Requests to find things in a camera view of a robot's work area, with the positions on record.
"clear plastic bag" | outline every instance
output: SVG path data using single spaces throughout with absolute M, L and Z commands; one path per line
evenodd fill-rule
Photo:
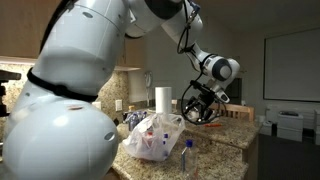
M 164 161 L 184 129 L 185 121 L 180 115 L 152 114 L 133 129 L 122 145 L 133 157 Z

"granite countertop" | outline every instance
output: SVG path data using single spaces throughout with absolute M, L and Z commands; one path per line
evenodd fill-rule
M 204 127 L 186 123 L 185 131 L 240 149 L 247 149 L 261 128 L 261 124 L 255 121 L 227 117 L 217 118 L 214 123 L 220 123 L 222 126 Z
M 119 142 L 129 135 L 128 125 L 118 127 Z M 248 164 L 242 162 L 241 149 L 194 136 L 184 131 L 170 156 L 163 162 L 141 160 L 129 156 L 119 144 L 113 169 L 122 179 L 180 179 L 180 157 L 185 139 L 192 138 L 198 152 L 198 168 L 201 179 L 243 179 Z

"whiteboard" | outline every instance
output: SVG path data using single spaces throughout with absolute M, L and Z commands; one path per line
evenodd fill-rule
M 320 102 L 320 29 L 265 39 L 263 97 Z

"wooden cabinet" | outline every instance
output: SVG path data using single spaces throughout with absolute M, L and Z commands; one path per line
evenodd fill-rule
M 145 64 L 145 40 L 144 38 L 139 39 L 128 39 L 124 41 L 124 48 L 117 61 L 117 66 L 131 67 L 131 68 L 143 68 Z
M 60 0 L 1 0 L 0 56 L 37 58 L 47 24 Z

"blue bottle cap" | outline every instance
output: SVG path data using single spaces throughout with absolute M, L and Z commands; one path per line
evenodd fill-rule
M 192 143 L 192 140 L 191 140 L 191 139 L 187 139 L 187 140 L 186 140 L 186 146 L 187 146 L 187 147 L 192 147 L 192 144 L 193 144 L 193 143 Z

